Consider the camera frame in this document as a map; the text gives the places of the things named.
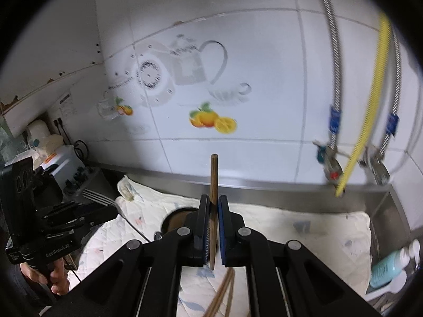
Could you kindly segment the person's left hand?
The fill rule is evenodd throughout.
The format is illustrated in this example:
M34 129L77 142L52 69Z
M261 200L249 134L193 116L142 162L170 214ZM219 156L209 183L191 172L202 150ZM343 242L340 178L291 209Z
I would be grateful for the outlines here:
M51 263L52 270L47 276L31 268L27 263L21 263L19 268L24 277L29 279L31 282L41 285L48 285L51 283L50 290L53 292L53 294L58 296L68 294L70 282L67 278L65 262L62 258Z

